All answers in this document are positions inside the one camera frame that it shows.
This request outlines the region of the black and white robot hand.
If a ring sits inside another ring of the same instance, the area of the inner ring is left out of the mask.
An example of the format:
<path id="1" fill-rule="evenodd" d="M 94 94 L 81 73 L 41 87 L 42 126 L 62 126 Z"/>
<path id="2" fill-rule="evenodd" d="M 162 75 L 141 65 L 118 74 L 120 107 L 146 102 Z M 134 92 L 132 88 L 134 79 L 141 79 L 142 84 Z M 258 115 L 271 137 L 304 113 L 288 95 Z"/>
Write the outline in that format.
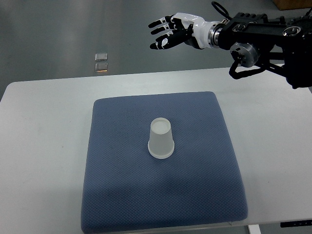
<path id="1" fill-rule="evenodd" d="M 164 50 L 182 43 L 200 50 L 217 48 L 215 33 L 219 24 L 218 21 L 205 21 L 202 17 L 186 13 L 162 17 L 148 25 L 153 29 L 152 35 L 164 33 L 150 45 L 150 48 Z"/>

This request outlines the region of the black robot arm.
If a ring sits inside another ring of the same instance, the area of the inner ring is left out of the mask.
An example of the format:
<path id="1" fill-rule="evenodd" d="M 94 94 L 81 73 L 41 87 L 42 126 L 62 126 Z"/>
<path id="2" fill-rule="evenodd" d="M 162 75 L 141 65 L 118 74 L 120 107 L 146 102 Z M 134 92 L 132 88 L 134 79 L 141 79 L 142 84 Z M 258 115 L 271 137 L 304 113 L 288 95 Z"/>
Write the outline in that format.
<path id="1" fill-rule="evenodd" d="M 270 71 L 285 77 L 293 89 L 312 85 L 312 14 L 293 19 L 237 13 L 230 17 L 218 2 L 212 6 L 225 22 L 212 32 L 213 45 L 229 50 L 229 74 L 241 79 Z"/>

